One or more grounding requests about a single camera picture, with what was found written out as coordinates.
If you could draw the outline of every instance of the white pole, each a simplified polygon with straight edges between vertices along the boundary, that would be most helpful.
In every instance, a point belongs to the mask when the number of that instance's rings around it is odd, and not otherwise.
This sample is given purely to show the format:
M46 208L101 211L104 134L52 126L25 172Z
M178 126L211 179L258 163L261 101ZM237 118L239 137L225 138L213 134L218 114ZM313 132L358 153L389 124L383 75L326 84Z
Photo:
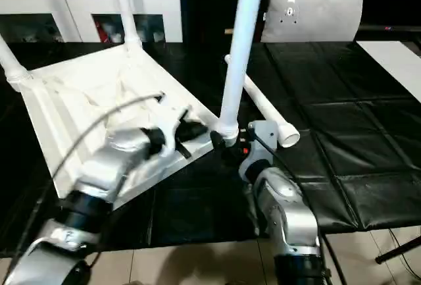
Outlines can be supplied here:
M238 135L238 109L259 6L260 0L238 0L237 4L230 51L232 61L228 64L221 114L216 125L227 145L233 145Z
M136 32L130 0L118 0L118 4L120 5L120 14L124 29L124 42L126 43L126 46L129 49L134 45L141 47L142 42Z
M230 56L225 56L225 61L230 63ZM278 124L278 142L284 148L289 148L295 145L300 140L300 133L285 120L285 118L278 112L273 104L264 96L256 84L245 75L244 89L249 94L253 103L267 120L273 120Z
M29 78L28 71L19 63L18 59L13 55L11 49L6 44L3 37L0 34L0 65L5 71L7 81L11 86L19 91L19 81L25 78Z

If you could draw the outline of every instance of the glass cabinet door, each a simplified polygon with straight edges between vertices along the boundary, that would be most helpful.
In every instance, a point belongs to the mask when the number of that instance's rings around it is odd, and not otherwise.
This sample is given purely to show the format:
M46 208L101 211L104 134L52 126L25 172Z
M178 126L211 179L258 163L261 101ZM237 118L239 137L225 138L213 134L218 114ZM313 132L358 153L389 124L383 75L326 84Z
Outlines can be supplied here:
M93 21L101 42L122 43L124 30L119 14L93 14ZM142 42L165 41L164 20L161 14L135 14L137 34Z
M0 15L0 34L8 43L64 41L52 14Z

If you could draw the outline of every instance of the tripod leg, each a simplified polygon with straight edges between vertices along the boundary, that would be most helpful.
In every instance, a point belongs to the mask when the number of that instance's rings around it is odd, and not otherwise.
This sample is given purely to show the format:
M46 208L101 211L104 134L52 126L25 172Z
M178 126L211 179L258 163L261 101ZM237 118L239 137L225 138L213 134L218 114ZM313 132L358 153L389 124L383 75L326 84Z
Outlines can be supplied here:
M390 260L394 257L397 257L398 255L404 254L408 252L409 250L412 250L418 246L421 246L421 236L397 247L396 249L393 249L385 254L379 255L376 258L377 264L382 264L383 262L386 262L387 260Z

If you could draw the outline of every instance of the gray pillow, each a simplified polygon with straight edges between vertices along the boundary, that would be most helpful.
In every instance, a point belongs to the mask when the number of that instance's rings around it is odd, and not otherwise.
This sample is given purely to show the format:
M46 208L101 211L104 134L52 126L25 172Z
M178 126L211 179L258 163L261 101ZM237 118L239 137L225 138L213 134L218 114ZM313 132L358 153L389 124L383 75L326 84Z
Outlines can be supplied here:
M262 42L352 41L362 0L270 0Z

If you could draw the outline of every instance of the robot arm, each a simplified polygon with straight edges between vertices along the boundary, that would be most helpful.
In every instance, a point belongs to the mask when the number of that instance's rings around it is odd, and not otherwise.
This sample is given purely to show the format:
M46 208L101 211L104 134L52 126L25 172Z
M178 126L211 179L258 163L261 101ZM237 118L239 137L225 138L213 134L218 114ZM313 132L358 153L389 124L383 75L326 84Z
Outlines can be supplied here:
M276 150L278 125L262 120L249 124L257 135ZM279 284L324 284L316 217L303 201L302 193L279 168L273 156L257 140L239 173L251 183L254 200L266 222Z
M57 215L45 223L5 284L87 284L90 267L84 259L95 251L127 175L164 144L160 129L122 130L110 136L84 163Z

